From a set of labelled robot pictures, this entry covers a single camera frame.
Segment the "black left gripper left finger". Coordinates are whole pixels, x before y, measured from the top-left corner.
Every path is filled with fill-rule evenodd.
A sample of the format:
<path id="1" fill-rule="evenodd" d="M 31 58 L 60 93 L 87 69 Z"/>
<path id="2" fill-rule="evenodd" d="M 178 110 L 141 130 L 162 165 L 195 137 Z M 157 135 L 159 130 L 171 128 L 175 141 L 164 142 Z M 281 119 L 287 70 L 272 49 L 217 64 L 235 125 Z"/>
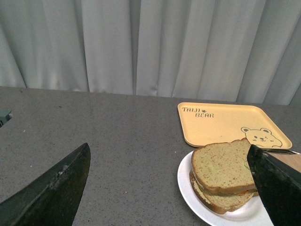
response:
<path id="1" fill-rule="evenodd" d="M 90 148 L 82 144 L 0 204 L 2 226 L 71 226 L 87 182 Z"/>

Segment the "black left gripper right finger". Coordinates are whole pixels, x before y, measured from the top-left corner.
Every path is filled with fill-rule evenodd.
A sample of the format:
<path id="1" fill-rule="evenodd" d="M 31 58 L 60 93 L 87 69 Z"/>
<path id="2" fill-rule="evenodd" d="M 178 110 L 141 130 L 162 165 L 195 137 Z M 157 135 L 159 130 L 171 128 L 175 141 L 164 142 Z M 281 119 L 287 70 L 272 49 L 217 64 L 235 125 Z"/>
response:
<path id="1" fill-rule="evenodd" d="M 301 224 L 301 173 L 251 145 L 247 162 L 259 196 L 273 225 Z"/>

